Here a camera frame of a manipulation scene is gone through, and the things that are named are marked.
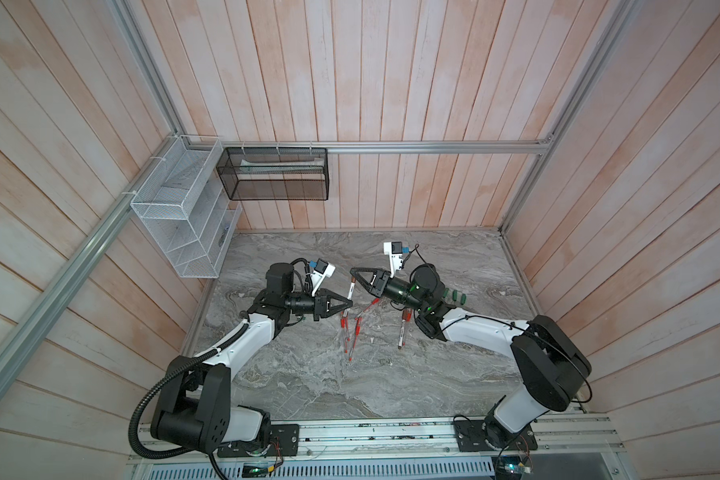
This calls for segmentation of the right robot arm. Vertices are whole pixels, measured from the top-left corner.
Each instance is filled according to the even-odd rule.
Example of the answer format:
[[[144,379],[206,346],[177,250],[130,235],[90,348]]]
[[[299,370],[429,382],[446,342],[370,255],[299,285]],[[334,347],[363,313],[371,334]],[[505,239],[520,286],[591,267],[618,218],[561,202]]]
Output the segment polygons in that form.
[[[563,412],[588,385],[592,366],[551,318],[510,320],[467,311],[431,264],[407,281],[382,268],[353,267],[351,275],[376,298],[413,311],[416,326],[430,339],[464,343],[514,360],[521,385],[499,400],[482,421],[484,442],[502,448],[548,412]]]

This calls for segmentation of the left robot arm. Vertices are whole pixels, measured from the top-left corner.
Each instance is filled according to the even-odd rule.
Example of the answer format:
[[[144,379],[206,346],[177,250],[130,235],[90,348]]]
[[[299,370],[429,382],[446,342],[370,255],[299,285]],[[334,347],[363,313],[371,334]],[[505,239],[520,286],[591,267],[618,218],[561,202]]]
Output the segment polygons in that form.
[[[292,316],[320,320],[352,305],[351,299],[322,286],[334,265],[319,259],[304,266],[299,274],[294,262],[272,264],[265,288],[235,328],[197,356],[178,356],[169,364],[129,422],[128,441],[135,453],[164,459],[191,451],[214,454],[231,444],[269,449],[269,414],[232,405],[233,378],[289,326]]]

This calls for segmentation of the brown marker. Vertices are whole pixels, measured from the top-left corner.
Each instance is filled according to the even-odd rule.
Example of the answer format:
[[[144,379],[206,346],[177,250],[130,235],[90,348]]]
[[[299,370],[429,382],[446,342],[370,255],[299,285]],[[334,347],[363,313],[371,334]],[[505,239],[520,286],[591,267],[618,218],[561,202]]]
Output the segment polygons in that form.
[[[355,277],[353,276],[353,277],[351,277],[350,286],[349,286],[349,289],[348,289],[348,294],[347,294],[347,296],[346,296],[346,298],[347,298],[348,300],[352,300],[352,298],[353,298],[353,294],[354,294],[354,290],[355,290],[355,285],[356,285],[356,279],[355,279]]]
[[[398,342],[397,342],[397,348],[398,348],[399,350],[401,350],[401,349],[405,346],[405,344],[406,344],[405,337],[406,337],[406,331],[407,331],[407,329],[405,329],[405,326],[403,325],[402,312],[401,312],[401,324],[400,324],[399,335],[398,335]]]

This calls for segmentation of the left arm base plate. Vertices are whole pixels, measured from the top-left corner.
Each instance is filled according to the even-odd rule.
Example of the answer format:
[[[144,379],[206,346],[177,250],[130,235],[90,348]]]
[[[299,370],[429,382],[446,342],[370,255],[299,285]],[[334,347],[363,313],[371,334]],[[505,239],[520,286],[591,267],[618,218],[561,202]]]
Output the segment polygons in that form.
[[[216,455],[220,458],[274,458],[295,456],[298,452],[300,426],[297,423],[266,425],[252,441],[223,444]]]

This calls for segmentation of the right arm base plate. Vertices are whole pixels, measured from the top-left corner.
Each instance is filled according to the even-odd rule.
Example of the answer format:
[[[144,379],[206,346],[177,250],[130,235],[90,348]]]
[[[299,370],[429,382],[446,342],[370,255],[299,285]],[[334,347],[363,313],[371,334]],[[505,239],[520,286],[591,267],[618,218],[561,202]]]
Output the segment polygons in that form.
[[[535,451],[538,442],[531,425],[523,431],[504,436],[490,433],[482,420],[471,420],[464,416],[455,416],[452,426],[458,450],[462,453],[504,451]]]

